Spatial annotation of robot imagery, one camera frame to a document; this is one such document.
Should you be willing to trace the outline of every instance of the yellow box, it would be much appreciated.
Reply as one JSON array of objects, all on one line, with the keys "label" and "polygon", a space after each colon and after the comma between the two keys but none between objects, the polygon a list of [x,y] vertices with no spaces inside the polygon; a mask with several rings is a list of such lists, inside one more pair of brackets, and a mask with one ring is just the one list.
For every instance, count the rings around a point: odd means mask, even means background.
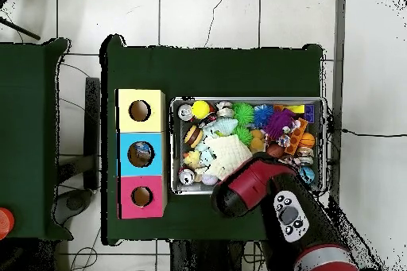
[{"label": "yellow box", "polygon": [[165,95],[160,90],[118,89],[115,102],[121,133],[165,131]]}]

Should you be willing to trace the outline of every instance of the dark green tablecloth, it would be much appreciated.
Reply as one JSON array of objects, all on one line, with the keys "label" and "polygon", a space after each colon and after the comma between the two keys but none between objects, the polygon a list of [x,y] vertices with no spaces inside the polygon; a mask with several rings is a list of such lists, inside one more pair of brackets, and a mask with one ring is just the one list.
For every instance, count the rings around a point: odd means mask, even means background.
[{"label": "dark green tablecloth", "polygon": [[177,96],[320,96],[322,48],[134,48],[110,35],[102,45],[102,132],[107,134],[102,153],[108,167],[103,192],[103,238],[124,239],[234,239],[266,238],[260,209],[239,219],[222,219],[209,196],[176,196],[169,191],[163,218],[117,217],[115,175],[114,90],[160,89],[169,101]]},{"label": "dark green tablecloth", "polygon": [[8,237],[66,239],[53,223],[57,64],[68,41],[0,43],[0,207],[15,218]]}]

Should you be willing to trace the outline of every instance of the circular hole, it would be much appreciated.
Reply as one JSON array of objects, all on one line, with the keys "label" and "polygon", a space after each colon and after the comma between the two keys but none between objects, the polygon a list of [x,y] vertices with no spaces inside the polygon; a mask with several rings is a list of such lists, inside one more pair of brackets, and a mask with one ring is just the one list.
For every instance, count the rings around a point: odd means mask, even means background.
[{"label": "circular hole", "polygon": [[151,108],[144,100],[136,100],[130,104],[129,115],[136,122],[145,122],[151,115]]},{"label": "circular hole", "polygon": [[153,147],[145,141],[137,141],[127,151],[129,162],[134,167],[147,167],[154,158]]},{"label": "circular hole", "polygon": [[148,187],[137,187],[131,192],[131,199],[136,206],[145,207],[153,201],[153,193]]}]

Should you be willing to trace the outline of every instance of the colorful box stack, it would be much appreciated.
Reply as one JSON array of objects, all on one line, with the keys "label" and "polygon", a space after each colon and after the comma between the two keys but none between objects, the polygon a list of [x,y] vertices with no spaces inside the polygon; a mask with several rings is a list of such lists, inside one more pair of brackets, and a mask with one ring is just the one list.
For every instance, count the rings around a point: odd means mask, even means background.
[{"label": "colorful box stack", "polygon": [[167,204],[165,95],[115,92],[118,217],[162,217]]}]

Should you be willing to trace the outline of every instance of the orange basketball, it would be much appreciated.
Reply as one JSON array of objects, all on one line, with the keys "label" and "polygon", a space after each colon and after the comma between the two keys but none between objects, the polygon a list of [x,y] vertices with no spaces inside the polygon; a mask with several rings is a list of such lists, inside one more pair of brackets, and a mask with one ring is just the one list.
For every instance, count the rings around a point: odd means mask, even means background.
[{"label": "orange basketball", "polygon": [[315,145],[315,138],[312,134],[304,133],[300,139],[298,147],[309,147],[310,149]]}]

